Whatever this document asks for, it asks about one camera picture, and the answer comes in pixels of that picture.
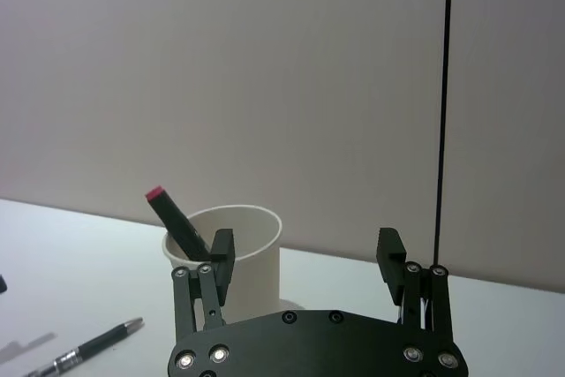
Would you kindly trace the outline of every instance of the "pen grip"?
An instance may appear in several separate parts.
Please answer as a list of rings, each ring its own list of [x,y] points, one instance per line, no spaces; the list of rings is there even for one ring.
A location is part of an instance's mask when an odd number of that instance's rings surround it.
[[[87,360],[97,353],[109,348],[112,344],[119,342],[127,337],[127,329],[124,325],[119,325],[107,331],[103,335],[96,337],[79,346],[79,355],[83,360]]]

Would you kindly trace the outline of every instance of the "pen holder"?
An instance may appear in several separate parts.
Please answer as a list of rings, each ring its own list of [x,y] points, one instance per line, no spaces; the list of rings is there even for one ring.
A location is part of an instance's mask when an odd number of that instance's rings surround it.
[[[233,229],[236,260],[222,316],[227,323],[248,320],[280,310],[279,248],[282,222],[277,214],[253,205],[213,207],[189,215],[194,228],[212,245],[219,229]],[[165,234],[162,250],[173,268],[196,269],[177,242]],[[195,303],[196,323],[204,319],[200,300]]]

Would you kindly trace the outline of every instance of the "white table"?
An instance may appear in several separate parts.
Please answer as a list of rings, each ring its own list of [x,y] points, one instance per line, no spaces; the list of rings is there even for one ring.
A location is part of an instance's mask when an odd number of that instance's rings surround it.
[[[139,333],[72,376],[165,376],[175,331],[162,234],[155,226],[0,200],[0,273],[9,286],[0,295],[0,350],[56,335],[1,364],[0,375],[19,377],[143,316]],[[307,309],[396,320],[376,264],[288,249],[281,255],[283,299]],[[453,276],[449,281],[455,339],[472,376],[565,375],[565,296]]]

